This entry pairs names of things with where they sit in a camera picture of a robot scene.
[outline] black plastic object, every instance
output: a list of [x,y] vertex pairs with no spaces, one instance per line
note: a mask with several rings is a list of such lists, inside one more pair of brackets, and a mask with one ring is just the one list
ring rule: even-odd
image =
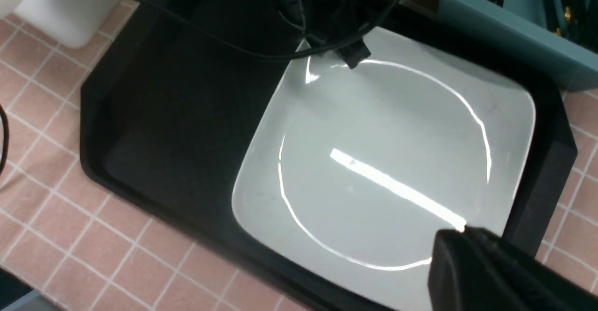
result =
[[598,310],[598,298],[483,228],[436,233],[427,285],[434,311]]
[[13,304],[22,296],[32,292],[25,283],[22,283],[12,274],[0,270],[0,310]]
[[[249,49],[292,51],[299,31],[263,0],[152,0]],[[388,0],[356,0],[377,15]],[[535,254],[575,144],[545,75],[397,7],[383,27],[528,88],[536,128],[504,237]],[[286,64],[227,49],[139,7],[81,90],[81,163],[92,180],[317,310],[388,310],[297,266],[237,224],[231,193]]]

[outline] white container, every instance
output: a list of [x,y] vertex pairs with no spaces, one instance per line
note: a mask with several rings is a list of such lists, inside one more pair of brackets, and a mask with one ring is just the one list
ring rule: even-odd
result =
[[22,0],[14,13],[66,47],[88,43],[121,0]]

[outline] teal container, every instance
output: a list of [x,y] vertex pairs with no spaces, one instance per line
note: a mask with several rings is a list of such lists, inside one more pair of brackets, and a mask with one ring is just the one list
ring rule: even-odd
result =
[[487,0],[440,0],[438,21],[541,70],[562,88],[598,88],[598,54],[546,30],[542,0],[505,0],[504,7]]

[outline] pink tile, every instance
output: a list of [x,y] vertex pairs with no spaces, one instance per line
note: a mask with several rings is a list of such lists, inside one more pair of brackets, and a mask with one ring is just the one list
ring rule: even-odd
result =
[[235,311],[235,309],[220,302],[220,304],[218,304],[218,307],[216,307],[216,311]]
[[6,215],[0,214],[0,230],[0,258],[3,258],[15,238],[23,232],[23,227]]
[[33,233],[26,232],[3,265],[34,288],[41,288],[63,257],[64,253],[58,248]]
[[21,172],[16,172],[2,187],[0,207],[13,218],[28,223],[50,192],[34,183]]
[[553,212],[553,217],[550,219],[550,223],[546,228],[546,233],[544,233],[544,240],[548,243],[552,243],[555,239],[555,235],[557,229],[559,229],[560,223],[564,218],[565,211],[561,207],[556,207],[555,211]]
[[574,211],[598,222],[598,183],[585,177],[581,181],[575,201],[571,206]]
[[51,38],[51,36],[45,34],[44,32],[38,30],[36,26],[33,26],[31,24],[24,24],[22,28],[24,32],[31,34],[34,38],[38,38],[39,40],[43,41],[51,47],[58,45],[58,41],[54,40],[53,38]]
[[75,156],[42,137],[23,160],[22,168],[41,183],[53,188],[73,162]]
[[114,283],[144,303],[153,305],[172,274],[170,268],[137,248],[114,277]]
[[0,188],[2,188],[2,185],[4,185],[5,181],[8,181],[12,172],[13,172],[13,167],[10,166],[9,164],[6,164],[4,166],[4,171],[2,171],[2,173],[0,173]]
[[47,292],[70,310],[88,310],[106,281],[72,258],[67,258],[48,283]]
[[586,172],[587,175],[598,178],[598,154],[590,161],[590,165]]
[[89,220],[90,217],[75,206],[52,196],[32,222],[32,227],[58,247],[67,250],[81,235]]
[[7,65],[0,63],[0,105],[4,108],[8,107],[25,87],[27,79],[22,77],[19,73],[8,68]]
[[163,222],[153,220],[141,236],[139,245],[176,267],[189,250],[191,241]]
[[115,36],[120,32],[125,21],[128,20],[132,13],[132,8],[123,4],[118,4],[111,15],[104,22],[101,30],[109,35]]
[[150,219],[147,214],[137,207],[116,197],[108,199],[108,202],[98,214],[98,218],[133,240],[137,239],[137,236]]
[[45,133],[57,141],[62,147],[73,153],[79,152],[79,133],[81,112],[75,107],[65,104],[54,117]]
[[73,94],[70,96],[69,102],[81,107],[81,88],[77,87],[75,90],[73,90]]
[[598,136],[598,100],[583,92],[571,92],[564,101],[571,124]]
[[589,137],[587,134],[584,134],[576,128],[571,128],[571,132],[573,133],[573,137],[575,139],[575,145],[577,145],[577,158],[575,159],[573,166],[574,168],[583,171],[585,170],[585,166],[588,164],[592,151],[596,146],[596,139]]
[[283,298],[282,303],[278,307],[278,311],[308,311],[309,309],[303,305],[292,301],[288,298]]
[[8,123],[10,128],[8,160],[18,163],[36,142],[39,134],[10,114],[8,114]]
[[103,275],[111,277],[131,246],[129,241],[94,222],[72,253]]
[[575,190],[577,189],[577,185],[581,181],[581,173],[577,171],[571,171],[569,177],[567,178],[567,182],[564,184],[562,188],[561,196],[559,198],[559,203],[568,207],[573,199],[573,195],[575,194]]
[[12,26],[5,20],[0,20],[0,46],[4,45],[6,41],[17,31],[15,26]]
[[98,300],[95,311],[145,311],[147,307],[110,285]]
[[54,53],[36,75],[36,81],[66,97],[77,87],[85,69],[60,53]]
[[11,111],[39,130],[43,130],[62,101],[35,84],[25,87],[23,94],[15,101]]
[[569,213],[555,243],[560,249],[598,268],[598,226]]
[[69,171],[58,192],[89,213],[96,213],[109,194],[108,190],[92,182],[83,173],[79,163]]
[[563,254],[558,249],[553,249],[550,252],[546,260],[546,266],[585,290],[591,288],[596,278],[594,271]]
[[230,263],[201,245],[193,246],[181,267],[182,273],[216,294],[222,293],[235,271]]
[[214,305],[216,305],[216,298],[188,279],[177,275],[156,309],[158,311],[211,311]]
[[44,43],[18,32],[0,51],[0,58],[25,75],[32,76],[50,52],[50,47]]
[[541,243],[540,247],[538,248],[538,252],[536,252],[536,261],[542,262],[548,253],[548,246],[545,243]]
[[58,49],[67,56],[77,60],[83,66],[90,66],[96,56],[102,51],[102,48],[108,43],[106,36],[96,34],[92,40],[80,49],[69,49],[60,45]]
[[15,24],[17,26],[21,26],[25,23],[25,21],[22,20],[21,17],[15,15],[14,13],[7,15],[6,17],[4,17],[4,19],[12,22],[13,24]]
[[241,271],[233,280],[224,299],[243,311],[273,310],[280,294]]

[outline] grout line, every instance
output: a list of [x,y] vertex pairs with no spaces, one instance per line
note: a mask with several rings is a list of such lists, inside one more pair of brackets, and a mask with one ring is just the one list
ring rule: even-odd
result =
[[598,226],[598,221],[594,221],[594,219],[588,218],[585,215],[583,215],[582,213],[579,213],[577,211],[571,210],[570,211],[571,214],[575,215],[576,217],[579,217],[587,222],[589,222],[590,224],[594,225],[594,226]]
[[598,274],[596,274],[596,278],[594,278],[594,283],[590,286],[590,292],[593,292],[596,289],[596,285],[598,284]]
[[[143,252],[145,252],[147,255],[149,255],[152,258],[154,258],[154,260],[156,260],[156,261],[160,262],[161,264],[167,266],[171,270],[177,271],[177,268],[175,268],[173,265],[171,265],[170,263],[166,262],[165,260],[162,260],[158,255],[150,252],[147,248],[142,247],[141,245],[137,245],[137,247],[140,250],[142,250]],[[205,290],[208,294],[210,294],[214,298],[216,298],[216,299],[220,298],[220,295],[216,294],[216,292],[213,292],[212,290],[208,289],[207,287],[205,287],[205,285],[203,285],[203,284],[195,281],[194,279],[192,279],[191,277],[189,277],[185,273],[182,273],[181,271],[179,271],[179,275],[181,275],[182,277],[185,277],[186,279],[188,279],[189,281],[191,281],[193,284],[199,286],[200,288],[202,288],[203,290]]]
[[[2,213],[3,215],[6,215],[7,218],[9,218],[10,220],[12,220],[13,222],[16,222],[17,224],[19,224],[20,226],[23,226],[23,234],[26,232],[30,232],[33,235],[36,235],[37,237],[39,237],[40,239],[42,239],[43,241],[45,241],[46,243],[52,245],[53,247],[55,247],[58,251],[65,253],[65,251],[61,248],[58,247],[58,245],[56,245],[53,241],[49,240],[47,237],[45,237],[43,234],[41,234],[40,232],[38,232],[37,230],[31,228],[30,226],[28,226],[27,224],[24,224],[23,222],[17,220],[15,217],[13,217],[12,215],[9,215],[6,211],[4,211],[4,209],[2,209],[2,207],[0,207],[0,213]],[[83,260],[81,260],[80,258],[77,258],[73,255],[70,255],[69,258],[73,259],[75,262],[81,264],[82,266],[84,266],[85,268],[87,268],[88,270],[90,270],[91,272],[93,272],[94,274],[98,275],[100,278],[104,279],[105,281],[108,280],[108,278],[100,273],[99,271],[97,271],[96,269],[94,269],[92,266],[90,266],[89,264],[83,262]],[[126,294],[127,296],[129,296],[130,298],[132,298],[133,300],[139,302],[139,304],[147,307],[148,309],[151,309],[151,307],[149,305],[147,305],[147,303],[143,302],[142,300],[140,300],[139,298],[137,298],[137,296],[133,295],[131,292],[128,292],[126,289],[124,289],[122,286],[118,285],[117,283],[113,283],[113,286],[119,290],[121,290],[121,292],[123,292],[124,294]]]
[[276,305],[274,306],[274,309],[272,311],[278,311],[278,308],[280,307],[280,305],[282,304],[282,301],[285,300],[285,295],[280,295],[280,298],[278,298],[278,302],[276,302]]
[[222,294],[220,294],[218,302],[216,303],[216,305],[214,305],[213,311],[216,311],[218,309],[218,306],[224,302],[224,296],[226,295],[228,289],[230,289],[230,286],[233,285],[233,281],[235,280],[235,277],[237,277],[237,275],[239,274],[239,271],[239,268],[237,268],[237,270],[235,270],[231,278],[228,280],[226,286],[224,286],[224,290],[222,290]]
[[575,260],[576,262],[579,262],[579,264],[581,264],[582,266],[586,267],[587,269],[589,269],[590,271],[592,271],[593,273],[598,274],[598,269],[590,266],[590,264],[587,264],[586,262],[584,262],[583,260],[581,260],[581,258],[569,253],[568,251],[562,250],[559,247],[555,247],[555,249],[561,253],[563,253],[564,255],[570,257],[572,260]]
[[[9,107],[11,107],[15,101],[21,97],[21,95],[23,94],[23,91],[25,90],[25,88],[27,88],[27,86],[31,83],[31,81],[34,79],[34,77],[37,75],[37,73],[39,73],[39,71],[41,71],[43,65],[45,65],[48,60],[51,57],[52,52],[50,52],[46,58],[41,62],[41,64],[39,65],[39,67],[36,69],[36,71],[31,75],[31,77],[28,79],[28,83],[25,85],[25,87],[23,87],[23,90],[21,91],[21,93],[13,100],[13,102],[11,102],[9,104]],[[42,132],[45,132],[47,130],[47,128],[49,128],[51,122],[54,120],[54,118],[58,115],[58,111],[56,111],[54,113],[54,115],[51,117],[50,121],[45,125],[45,127],[43,128]],[[33,151],[34,147],[36,146],[36,144],[38,143],[38,141],[41,140],[41,135],[39,134],[36,139],[34,139],[34,142],[32,143],[32,145],[27,149],[27,151],[25,151],[25,153],[23,154],[23,156],[21,157],[21,159],[18,161],[17,164],[15,164],[13,166],[13,172],[9,175],[10,179],[11,177],[13,177],[13,175],[17,172],[17,166],[19,166],[22,162],[24,162],[24,160],[29,156],[29,154]],[[60,179],[60,181],[58,181],[58,183],[56,184],[56,186],[58,186],[58,184],[62,183],[64,181],[64,179],[66,179],[66,175],[68,173],[65,173],[64,175],[62,175],[62,178]],[[45,199],[43,199],[42,205],[41,207],[45,206],[45,203],[52,197],[52,192],[50,191],[50,193],[47,195],[47,197]],[[39,215],[40,210],[38,209],[36,211],[36,213],[34,213],[33,218],[30,220],[33,221],[35,218],[37,218],[37,216]],[[2,257],[2,260],[0,261],[1,263],[4,263],[4,261],[8,258],[8,255],[13,251],[14,247],[17,245],[17,243],[19,243],[19,241],[21,241],[21,238],[25,235],[26,229],[23,230],[23,232],[21,232],[21,234],[19,236],[17,236],[15,238],[15,240],[13,240],[13,243],[11,243],[10,247],[8,247],[6,253],[4,254],[4,256]]]
[[590,98],[598,100],[598,96],[592,94],[591,92],[589,92],[587,90],[583,91],[583,94],[586,94],[587,96],[590,96]]
[[[546,242],[544,240],[541,241],[541,244],[545,245],[547,247],[550,247],[550,243],[548,243],[548,242]],[[545,265],[547,260],[548,260],[548,250],[546,250],[546,254],[544,254],[544,258],[542,260],[538,260],[538,262],[540,262],[540,263],[542,263],[542,264]]]
[[17,28],[17,30],[23,32],[24,34],[30,36],[31,38],[34,38],[35,40],[37,40],[38,42],[42,43],[43,45],[47,46],[47,47],[55,47],[56,48],[56,52],[62,54],[64,57],[66,57],[69,61],[73,62],[73,64],[76,64],[77,66],[80,66],[81,68],[84,69],[89,69],[85,64],[79,62],[79,60],[69,56],[68,54],[62,52],[60,49],[58,49],[58,46],[60,46],[60,43],[57,43],[56,45],[51,45],[49,43],[47,43],[47,41],[43,40],[42,38],[39,38],[38,36],[32,34],[31,32],[24,30],[23,26],[17,26],[17,24],[13,23],[12,21],[8,21],[9,24],[11,24],[12,26],[15,26]]
[[[58,95],[56,92],[54,92],[54,91],[53,91],[53,90],[51,90],[50,88],[48,88],[48,87],[46,87],[46,86],[42,85],[41,83],[39,83],[38,81],[36,81],[36,80],[34,79],[34,76],[36,75],[36,73],[35,73],[34,75],[32,75],[33,77],[28,77],[28,76],[27,76],[27,74],[25,74],[25,73],[21,72],[19,69],[17,69],[17,68],[15,68],[15,67],[13,67],[11,64],[9,64],[9,63],[5,62],[4,60],[0,59],[0,63],[2,63],[2,64],[4,64],[4,65],[6,65],[6,67],[8,67],[9,69],[11,69],[11,70],[12,70],[12,71],[14,71],[15,73],[18,73],[18,74],[19,74],[19,75],[21,75],[22,77],[25,77],[25,78],[27,78],[27,79],[28,79],[28,81],[27,81],[27,84],[25,85],[25,87],[27,87],[27,86],[29,86],[29,85],[31,85],[31,84],[34,84],[34,85],[38,86],[39,88],[42,88],[44,91],[46,91],[46,92],[49,92],[49,93],[50,93],[50,94],[52,94],[54,97],[58,98],[58,100],[60,100],[60,101],[62,101],[62,102],[64,102],[64,103],[68,103],[69,105],[71,105],[71,106],[73,106],[73,107],[76,107],[77,109],[79,109],[79,110],[80,110],[79,106],[77,106],[76,104],[74,104],[74,103],[72,103],[71,101],[67,100],[67,99],[66,99],[66,98],[64,98],[63,96],[60,96],[60,95]],[[17,99],[18,99],[18,98],[21,96],[21,94],[22,94],[22,92],[20,92],[20,93],[19,93],[19,95],[17,95],[17,97],[15,97],[15,99],[14,99],[14,100],[13,100],[11,103],[9,103],[9,105],[8,105],[7,109],[11,108],[11,107],[13,106],[13,104],[14,104],[14,103],[16,103]]]
[[[83,262],[83,260],[81,260],[80,258],[71,256],[71,258],[81,264],[82,266],[84,266],[85,268],[87,268],[88,270],[90,270],[91,272],[93,272],[94,274],[98,275],[100,278],[104,279],[105,281],[107,281],[109,278],[106,277],[104,274],[100,273],[99,271],[97,271],[96,269],[94,269],[92,266],[90,266],[89,264]],[[128,292],[124,287],[120,286],[117,283],[112,283],[112,285],[117,288],[118,290],[121,290],[122,293],[126,294],[127,296],[129,296],[131,299],[135,300],[136,302],[138,302],[139,304],[143,305],[144,307],[147,307],[147,309],[151,309],[151,306],[147,305],[147,303],[145,303],[143,300],[137,298],[137,296],[133,295],[131,292]]]
[[47,134],[41,132],[41,130],[39,130],[38,128],[36,128],[35,126],[32,126],[31,124],[29,124],[27,121],[25,121],[23,118],[19,117],[19,115],[16,115],[15,113],[11,112],[11,111],[7,111],[7,114],[11,115],[12,117],[14,117],[17,121],[19,121],[21,124],[23,124],[24,126],[26,126],[27,128],[30,128],[31,130],[33,130],[36,134],[41,135],[43,138],[47,139],[48,141],[50,141],[51,143],[53,143],[54,145],[56,145],[57,147],[59,147],[61,150],[64,150],[65,152],[69,153],[72,156],[76,156],[79,157],[79,154],[74,153],[73,151],[67,149],[64,145],[62,145],[61,143],[58,143],[56,140],[54,140],[52,137],[49,137]]
[[576,126],[575,124],[570,124],[570,127],[574,128],[575,130],[577,130],[579,132],[581,132],[582,134],[585,134],[586,136],[589,136],[589,137],[591,137],[593,139],[598,140],[598,136],[596,136],[595,134],[590,134],[589,132],[583,130],[582,128],[580,128],[578,126]]
[[581,173],[581,177],[579,177],[579,181],[577,181],[577,186],[575,186],[575,190],[571,196],[571,201],[569,202],[569,204],[564,208],[565,212],[562,215],[561,221],[559,222],[559,226],[557,228],[557,231],[555,232],[555,236],[553,237],[553,239],[551,240],[550,245],[548,246],[548,250],[546,251],[546,256],[545,259],[548,258],[549,254],[551,251],[553,251],[553,248],[555,248],[555,244],[557,242],[557,240],[559,239],[560,236],[560,232],[562,230],[562,226],[564,226],[564,222],[568,216],[568,214],[571,211],[571,207],[573,206],[573,203],[575,202],[575,198],[577,197],[577,192],[579,192],[579,188],[581,187],[581,183],[583,183],[583,179],[586,176],[586,173],[588,171],[588,169],[590,168],[590,164],[591,161],[594,159],[594,156],[596,155],[596,151],[598,150],[598,144],[594,144],[594,149],[592,150],[592,153],[590,154],[590,158],[588,158],[588,162],[586,162],[586,165],[584,166],[584,170]]
[[595,181],[596,183],[598,183],[598,178],[594,177],[594,176],[590,176],[590,175],[585,175],[585,177],[587,179],[591,179],[592,181]]
[[[152,220],[153,219],[149,219],[148,222],[145,223],[145,226],[143,226],[143,228],[141,229],[141,232],[139,232],[139,235],[135,239],[135,242],[138,242],[141,239],[141,235],[143,235],[143,233],[145,233],[145,230],[147,230],[147,228],[150,226]],[[124,266],[125,262],[128,260],[129,256],[131,256],[131,254],[133,253],[134,250],[135,250],[135,244],[131,243],[131,247],[128,249],[127,253],[122,258],[121,262],[118,264],[118,266],[114,270],[113,274],[106,281],[106,284],[104,285],[102,290],[100,290],[100,293],[98,294],[98,296],[96,296],[96,299],[93,301],[92,306],[90,306],[90,308],[89,308],[90,310],[93,310],[96,307],[96,304],[98,304],[98,302],[99,302],[100,298],[102,298],[102,295],[104,294],[104,292],[108,289],[108,287],[111,284],[114,283],[114,278],[120,272],[121,268]]]
[[[108,202],[109,198],[110,198],[110,194],[108,194],[106,196],[106,198],[104,198],[104,201],[100,205],[100,209],[98,210],[98,212],[101,210],[102,207],[104,207],[106,205],[106,203]],[[69,258],[69,256],[72,254],[73,250],[79,244],[79,241],[81,241],[81,239],[83,238],[83,236],[85,235],[85,233],[87,233],[87,230],[89,230],[89,228],[92,226],[92,224],[93,224],[93,219],[89,219],[89,221],[87,222],[87,225],[83,228],[83,230],[81,231],[81,233],[79,233],[79,236],[77,236],[77,238],[75,239],[75,241],[73,242],[73,244],[69,247],[69,249],[66,250],[66,254],[62,258],[62,260],[60,260],[60,262],[58,263],[58,266],[56,266],[56,268],[54,269],[54,271],[51,273],[51,275],[49,276],[48,280],[43,285],[42,290],[45,290],[48,287],[48,284],[52,281],[52,279],[54,279],[54,276],[56,275],[56,273],[58,272],[58,270],[60,270],[60,267],[62,266],[62,264],[64,264],[64,262],[66,262],[66,259]]]
[[41,211],[43,210],[43,208],[47,205],[47,203],[49,202],[50,198],[52,197],[52,190],[55,190],[56,188],[60,187],[62,185],[62,183],[64,183],[64,180],[66,179],[67,175],[71,172],[71,170],[75,167],[75,165],[77,165],[77,160],[73,160],[73,162],[71,162],[71,164],[69,165],[69,167],[66,169],[66,172],[64,173],[64,175],[62,175],[61,179],[58,181],[58,183],[56,183],[56,185],[50,190],[50,195],[49,198],[47,198],[46,200],[43,201],[43,203],[41,204],[41,206],[39,207],[38,211],[33,215],[33,217],[29,220],[28,224],[29,226],[32,226],[33,223],[37,220],[37,218],[39,217],[39,214],[41,213]]
[[6,41],[4,41],[4,43],[2,45],[0,45],[0,52],[2,52],[2,50],[6,47],[6,45],[8,45],[9,42],[11,42],[11,40],[13,40],[14,37],[17,36],[17,33],[19,32],[19,26],[17,26],[16,24],[14,24],[12,21],[9,21],[7,19],[2,19],[4,21],[6,21],[8,24],[10,24],[11,26],[13,26],[15,28],[13,34],[11,34]]
[[164,297],[164,295],[166,294],[166,291],[168,290],[168,288],[171,287],[171,284],[175,280],[175,277],[177,277],[177,274],[181,271],[181,267],[183,266],[183,263],[187,260],[187,258],[189,257],[189,255],[191,255],[191,251],[193,250],[193,247],[195,247],[195,243],[194,242],[192,242],[192,244],[189,246],[189,249],[185,253],[185,256],[183,256],[181,262],[178,264],[177,270],[175,270],[172,273],[171,279],[168,280],[168,283],[166,284],[166,286],[164,287],[164,289],[162,289],[162,292],[160,293],[160,295],[158,295],[158,299],[156,299],[156,302],[152,306],[153,310],[155,310],[156,307],[158,307],[158,304],[162,300],[162,297]]
[[[128,5],[124,4],[123,2],[120,2],[121,5],[129,7]],[[103,35],[106,38],[108,38],[110,41],[114,41],[114,36],[111,34],[107,34],[106,32],[102,31],[102,30],[98,30],[98,34],[99,35]]]

